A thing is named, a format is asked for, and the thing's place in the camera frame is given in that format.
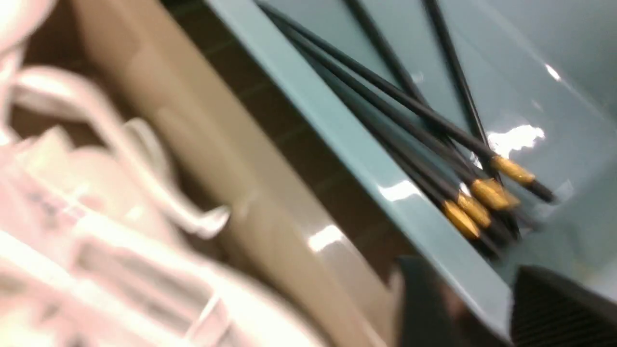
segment white plastic object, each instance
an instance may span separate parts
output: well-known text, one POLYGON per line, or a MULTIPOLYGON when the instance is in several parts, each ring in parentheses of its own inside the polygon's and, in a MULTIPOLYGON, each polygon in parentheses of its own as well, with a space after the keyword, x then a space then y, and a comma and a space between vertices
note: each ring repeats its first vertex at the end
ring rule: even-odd
POLYGON ((56 2, 0 1, 0 146, 19 138, 7 126, 12 77, 21 67, 28 37, 47 19, 56 2))
POLYGON ((168 245, 186 246, 103 147, 75 149, 66 131, 53 127, 23 150, 19 162, 24 171, 43 177, 90 209, 168 245))
MULTIPOLYGON (((11 182, 19 172, 2 167, 3 159, 0 182, 11 182)), ((52 204, 58 227, 37 248, 20 228, 0 230, 0 273, 27 285, 35 294, 31 305, 53 305, 71 319, 86 345, 326 346, 266 288, 115 223, 41 177, 30 178, 42 197, 35 204, 52 204)))
POLYGON ((123 131, 111 102, 82 76, 54 67, 25 68, 15 79, 15 103, 50 116, 75 119, 76 113, 82 115, 135 182, 187 232, 212 238, 230 218, 229 207, 202 212, 177 189, 157 178, 123 131))
POLYGON ((132 134, 143 148, 144 156, 154 172, 167 182, 176 182, 172 160, 152 127, 143 119, 135 117, 124 123, 123 128, 132 134))

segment white loop handle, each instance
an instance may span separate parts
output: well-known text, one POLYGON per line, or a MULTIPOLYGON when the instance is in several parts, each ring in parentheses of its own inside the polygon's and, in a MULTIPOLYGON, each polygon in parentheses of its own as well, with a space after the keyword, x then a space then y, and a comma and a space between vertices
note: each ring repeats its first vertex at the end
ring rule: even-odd
POLYGON ((144 156, 150 162, 154 172, 169 183, 177 182, 169 153, 163 147, 152 127, 145 120, 138 117, 124 123, 122 127, 139 142, 144 156))

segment black object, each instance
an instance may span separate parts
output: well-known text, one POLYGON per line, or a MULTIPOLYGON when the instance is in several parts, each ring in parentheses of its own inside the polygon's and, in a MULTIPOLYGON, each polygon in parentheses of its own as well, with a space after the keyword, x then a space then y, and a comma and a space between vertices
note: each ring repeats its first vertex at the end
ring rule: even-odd
MULTIPOLYGON (((355 15, 355 18, 358 20, 358 23, 362 27, 362 30, 366 33, 369 40, 381 56, 381 59, 386 63, 388 69, 390 70, 390 73, 394 76, 401 88, 409 96, 428 107, 428 102, 426 98, 424 98, 424 96, 416 86, 415 82, 411 78, 411 75, 409 74, 409 71, 407 71, 407 69, 403 66, 403 63, 401 63, 392 46, 390 46, 387 39, 377 27, 377 24, 371 18, 371 15, 368 13, 365 6, 359 0, 345 0, 345 3, 347 4, 347 7, 351 10, 351 12, 355 15)), ((441 129, 436 127, 434 124, 425 121, 424 119, 422 121, 426 125, 426 128, 431 133, 433 133, 435 137, 445 143, 445 145, 448 146, 456 156, 462 159, 461 162, 471 167, 471 164, 465 160, 465 158, 462 156, 462 154, 460 154, 452 140, 441 129)))
POLYGON ((617 346, 617 306, 541 267, 521 267, 510 335, 517 347, 617 346))
MULTIPOLYGON (((435 127, 439 127, 451 138, 476 153, 478 157, 484 157, 491 160, 495 157, 499 157, 497 153, 493 152, 493 150, 491 150, 488 146, 482 143, 482 141, 465 133, 464 131, 456 127, 456 125, 454 125, 452 122, 450 122, 434 110, 430 109, 428 106, 422 105, 420 102, 408 96, 402 90, 398 89, 392 83, 388 82, 376 73, 364 67, 362 64, 349 57, 348 55, 344 54, 329 43, 325 42, 317 35, 311 33, 298 23, 295 23, 293 20, 287 18, 285 15, 279 13, 277 10, 271 8, 270 6, 265 4, 261 4, 260 6, 268 15, 274 17, 277 21, 282 22, 289 28, 292 28, 302 37, 309 40, 312 44, 319 47, 320 49, 324 50, 330 56, 343 63, 346 67, 359 74, 362 78, 366 79, 368 82, 388 94, 390 97, 401 103, 403 106, 407 107, 415 114, 419 115, 422 119, 427 120, 435 127)), ((297 44, 300 44, 305 48, 307 47, 307 43, 303 42, 302 40, 299 40, 295 37, 290 38, 293 39, 297 44)), ((455 158, 454 160, 458 161, 459 165, 462 165, 464 168, 469 169, 468 164, 460 162, 460 158, 458 158, 457 156, 454 156, 453 154, 448 154, 448 157, 455 158)), ((553 193, 535 179, 530 183, 524 184, 523 186, 544 201, 552 202, 555 200, 555 196, 553 195, 553 193)))
MULTIPOLYGON (((438 1, 439 0, 423 0, 424 8, 426 9, 428 17, 431 19, 431 23, 433 24, 435 34, 437 35, 437 40, 439 41, 442 52, 445 56, 448 71, 450 72, 450 77, 454 81, 454 85, 456 87, 458 101, 463 105, 463 110, 467 118, 467 124, 469 124, 470 126, 471 133, 476 138, 482 140, 482 142, 487 147, 489 147, 489 139, 486 136, 484 127, 482 126, 482 120, 480 119, 480 115, 478 114, 476 103, 473 101, 471 90, 469 88, 469 85, 467 84, 467 79, 465 78, 463 67, 458 60, 454 43, 452 42, 452 38, 450 37, 448 26, 445 23, 445 18, 441 11, 441 8, 439 7, 438 1)), ((489 176, 493 177, 497 183, 503 185, 501 176, 499 175, 498 171, 496 171, 493 166, 491 166, 491 161, 485 157, 480 157, 478 159, 480 160, 482 168, 486 171, 486 173, 489 176)), ((520 232, 516 224, 516 219, 512 218, 510 214, 504 217, 506 223, 509 224, 510 228, 517 235, 519 235, 520 232)))
POLYGON ((405 280, 400 347, 467 347, 448 316, 437 278, 424 260, 397 259, 405 280))
MULTIPOLYGON (((446 179, 441 177, 438 170, 425 167, 423 165, 424 161, 422 158, 415 155, 411 150, 402 149, 391 136, 388 136, 388 134, 385 133, 384 130, 380 129, 377 125, 372 124, 369 117, 365 115, 366 110, 361 105, 351 100, 349 95, 339 92, 338 90, 334 90, 334 92, 356 115, 359 121, 364 124, 369 132, 381 143, 384 149, 386 149, 386 151, 390 154, 394 161, 396 161, 400 168, 403 169, 407 176, 409 176, 409 178, 411 178, 418 185, 418 187, 420 187, 424 194, 440 211, 444 212, 443 210, 447 203, 455 204, 458 196, 458 190, 454 188, 446 179), (425 170, 425 175, 417 170, 418 166, 415 165, 415 161, 417 161, 417 164, 421 170, 425 170)), ((479 243, 478 246, 481 245, 479 248, 486 250, 483 253, 501 257, 503 255, 501 250, 499 250, 499 247, 487 236, 487 234, 499 237, 502 241, 510 241, 511 237, 509 237, 510 234, 505 227, 503 227, 503 225, 501 225, 500 228, 500 225, 496 221, 491 222, 495 223, 491 223, 489 227, 483 230, 486 231, 486 233, 478 229, 478 233, 473 235, 468 233, 471 230, 460 230, 458 229, 458 226, 455 226, 465 238, 473 241, 474 244, 477 241, 479 243)))
MULTIPOLYGON (((430 134, 425 129, 414 125, 413 122, 405 114, 396 109, 394 106, 390 105, 384 99, 380 98, 377 94, 372 92, 372 90, 370 90, 360 81, 358 81, 350 73, 346 72, 336 63, 330 61, 330 59, 322 55, 317 48, 313 47, 310 43, 298 37, 295 37, 293 34, 289 35, 288 38, 299 46, 301 52, 305 53, 306 55, 320 63, 336 78, 345 83, 349 88, 354 90, 364 100, 368 101, 377 110, 386 115, 396 125, 400 126, 402 129, 404 129, 406 132, 408 132, 418 141, 420 141, 420 143, 435 152, 443 160, 448 162, 450 167, 457 173, 463 183, 468 186, 472 186, 473 183, 478 180, 478 177, 476 177, 473 172, 467 170, 464 165, 457 161, 457 157, 454 155, 454 153, 452 151, 449 151, 449 149, 441 141, 433 137, 432 134, 430 134)), ((535 225, 534 221, 522 210, 509 209, 509 211, 514 213, 518 218, 520 218, 529 226, 535 225)))

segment teal plastic bin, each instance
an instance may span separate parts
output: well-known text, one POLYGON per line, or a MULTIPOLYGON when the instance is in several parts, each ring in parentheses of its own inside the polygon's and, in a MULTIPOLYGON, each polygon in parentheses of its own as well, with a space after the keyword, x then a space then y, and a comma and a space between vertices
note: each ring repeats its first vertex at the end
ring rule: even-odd
MULTIPOLYGON (((521 264, 556 270, 617 299, 617 2, 440 1, 493 149, 531 169, 560 199, 547 205, 509 185, 542 228, 493 263, 445 220, 253 1, 206 3, 495 333, 508 338, 510 285, 521 264)), ((393 82, 343 1, 268 3, 393 82)), ((364 4, 430 105, 465 127, 421 1, 364 4)))

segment beige surface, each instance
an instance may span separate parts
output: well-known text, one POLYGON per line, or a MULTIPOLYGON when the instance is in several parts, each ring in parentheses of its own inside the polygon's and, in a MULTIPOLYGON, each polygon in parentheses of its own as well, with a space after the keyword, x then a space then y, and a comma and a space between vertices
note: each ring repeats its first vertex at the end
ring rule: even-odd
POLYGON ((157 2, 61 2, 28 61, 66 66, 84 53, 155 125, 196 188, 232 206, 221 238, 236 264, 259 269, 338 346, 389 339, 386 287, 157 2))

